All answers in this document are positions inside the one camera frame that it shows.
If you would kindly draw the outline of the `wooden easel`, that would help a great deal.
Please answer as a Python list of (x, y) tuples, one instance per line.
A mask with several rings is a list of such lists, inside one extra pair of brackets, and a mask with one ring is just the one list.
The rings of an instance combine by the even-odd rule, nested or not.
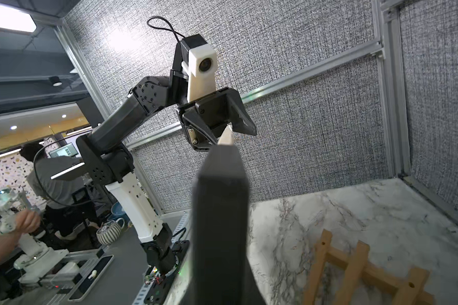
[(359, 281), (378, 288), (393, 296), (393, 304), (435, 304), (435, 296), (424, 290), (430, 277), (428, 270), (413, 267), (408, 277), (401, 279), (387, 273), (368, 260), (370, 246), (362, 241), (356, 245), (355, 252), (347, 255), (332, 246), (333, 234), (323, 230), (319, 241), (315, 244), (315, 258), (311, 265), (304, 290), (303, 303), (314, 304), (318, 294), (324, 267), (333, 264), (345, 271), (341, 287), (334, 303), (349, 304)]

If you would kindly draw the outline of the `wooden canvas board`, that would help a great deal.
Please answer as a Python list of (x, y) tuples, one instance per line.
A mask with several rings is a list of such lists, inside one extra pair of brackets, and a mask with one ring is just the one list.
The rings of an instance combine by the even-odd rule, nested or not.
[(221, 137), (218, 140), (218, 145), (222, 146), (233, 146), (234, 145), (234, 132), (232, 130), (232, 125), (228, 124), (223, 133), (221, 134)]

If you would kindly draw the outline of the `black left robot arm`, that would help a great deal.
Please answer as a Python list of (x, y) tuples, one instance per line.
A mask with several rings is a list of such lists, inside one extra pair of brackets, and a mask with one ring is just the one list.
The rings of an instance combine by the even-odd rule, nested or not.
[(196, 151), (217, 144), (228, 124), (237, 133), (257, 135), (256, 125), (244, 108), (240, 93), (226, 87), (212, 89), (188, 101), (188, 76), (171, 71), (170, 76), (143, 78), (127, 100), (105, 122), (80, 137), (85, 167), (96, 184), (122, 183), (134, 171), (134, 159), (123, 140), (161, 110), (176, 105), (184, 136)]

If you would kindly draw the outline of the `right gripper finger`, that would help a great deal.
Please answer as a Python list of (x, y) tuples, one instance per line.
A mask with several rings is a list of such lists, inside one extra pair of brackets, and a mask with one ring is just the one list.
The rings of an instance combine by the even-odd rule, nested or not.
[(236, 146), (213, 146), (192, 192), (192, 279), (182, 304), (264, 304), (247, 257), (250, 183)]

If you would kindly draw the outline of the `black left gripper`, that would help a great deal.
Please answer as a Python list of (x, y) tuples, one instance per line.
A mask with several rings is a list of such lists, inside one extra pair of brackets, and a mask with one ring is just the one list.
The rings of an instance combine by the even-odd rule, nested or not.
[(178, 108), (187, 141), (196, 151), (208, 151), (227, 125), (236, 133), (257, 136), (238, 91), (224, 88)]

